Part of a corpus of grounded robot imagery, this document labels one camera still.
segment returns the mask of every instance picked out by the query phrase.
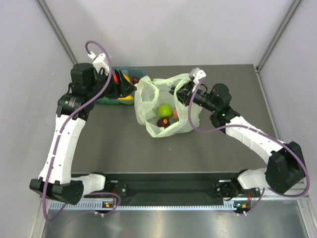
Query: white wall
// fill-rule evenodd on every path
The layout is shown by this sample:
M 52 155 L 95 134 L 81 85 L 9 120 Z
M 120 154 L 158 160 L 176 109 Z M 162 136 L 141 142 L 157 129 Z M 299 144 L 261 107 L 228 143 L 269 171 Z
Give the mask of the white wall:
M 262 70 L 284 140 L 302 146 L 317 210 L 317 1 L 305 0 Z
M 257 65 L 293 0 L 46 0 L 79 61 L 101 42 L 115 65 Z
M 29 182 L 47 158 L 72 65 L 34 0 L 0 9 L 0 237 L 24 238 L 39 202 Z

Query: teal plastic container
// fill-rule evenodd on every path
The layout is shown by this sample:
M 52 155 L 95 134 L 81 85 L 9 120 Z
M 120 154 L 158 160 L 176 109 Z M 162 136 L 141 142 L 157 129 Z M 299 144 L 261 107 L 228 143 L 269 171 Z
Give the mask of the teal plastic container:
M 144 70 L 140 68 L 135 67 L 113 67 L 113 69 L 120 69 L 123 74 L 126 74 L 129 76 L 129 78 L 132 80 L 133 77 L 142 78 L 146 76 L 146 73 Z M 100 98 L 95 101 L 97 104 L 110 104 L 110 105 L 133 105 L 134 104 L 134 93 L 132 93 L 130 96 L 126 98 L 118 98 L 118 99 L 108 99 L 108 98 Z

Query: green fruit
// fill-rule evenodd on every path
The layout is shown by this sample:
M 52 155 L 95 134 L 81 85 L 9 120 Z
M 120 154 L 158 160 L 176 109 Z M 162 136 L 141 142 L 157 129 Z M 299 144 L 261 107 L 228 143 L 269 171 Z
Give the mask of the green fruit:
M 158 108 L 158 116 L 160 118 L 170 118 L 172 115 L 173 110 L 169 105 L 165 104 Z

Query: robotic arm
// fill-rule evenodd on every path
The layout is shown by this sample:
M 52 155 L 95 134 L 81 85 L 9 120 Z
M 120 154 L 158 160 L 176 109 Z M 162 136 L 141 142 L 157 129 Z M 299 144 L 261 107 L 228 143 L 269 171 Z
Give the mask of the robotic arm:
M 203 70 L 193 69 L 189 77 L 191 81 L 177 91 L 177 97 L 184 105 L 189 105 L 190 99 L 199 81 L 206 76 Z M 230 196 L 236 196 L 244 190 L 257 187 L 271 187 L 275 192 L 284 194 L 292 186 L 305 177 L 305 173 L 294 157 L 281 145 L 272 139 L 267 139 L 261 130 L 249 124 L 240 114 L 230 107 L 231 95 L 226 85 L 218 83 L 208 93 L 198 89 L 193 102 L 212 112 L 210 116 L 214 127 L 223 127 L 221 131 L 248 146 L 256 152 L 267 164 L 267 168 L 258 170 L 243 170 L 239 172 L 230 183 Z M 290 142 L 285 144 L 293 151 L 305 165 L 301 147 Z
M 56 126 L 52 145 L 46 163 L 38 178 L 30 182 L 31 190 L 43 195 L 45 181 L 48 179 L 46 197 L 52 200 L 75 205 L 82 196 L 93 191 L 106 189 L 110 184 L 109 178 L 103 174 L 92 173 L 79 178 L 71 178 L 71 164 L 75 148 L 82 128 L 94 103 L 79 111 L 65 126 L 62 136 L 60 129 L 67 118 L 84 103 L 91 100 L 104 87 L 109 74 L 105 54 L 98 56 L 93 53 L 89 57 L 94 60 L 90 63 L 79 63 L 71 70 L 71 83 L 68 92 L 58 101 L 56 111 Z M 117 99 L 130 95 L 136 88 L 123 76 L 121 70 L 114 70 L 110 84 L 99 98 L 108 97 Z M 54 158 L 51 175 L 48 178 L 50 163 Z

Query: plastic bag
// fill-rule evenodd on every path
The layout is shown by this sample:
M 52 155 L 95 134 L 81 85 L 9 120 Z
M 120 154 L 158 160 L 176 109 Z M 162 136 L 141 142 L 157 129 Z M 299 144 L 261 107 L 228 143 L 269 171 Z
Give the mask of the plastic bag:
M 134 98 L 136 117 L 140 125 L 146 126 L 152 137 L 166 137 L 193 130 L 188 121 L 188 107 L 183 105 L 176 95 L 176 92 L 188 81 L 190 81 L 188 73 L 169 79 L 151 80 L 148 76 L 140 79 Z M 176 86 L 174 95 L 169 92 L 173 85 Z M 179 121 L 171 123 L 167 128 L 157 126 L 158 107 L 164 104 L 170 105 L 173 110 L 176 109 L 179 118 Z M 193 104 L 191 118 L 195 126 L 199 125 L 198 115 L 201 110 L 202 107 Z

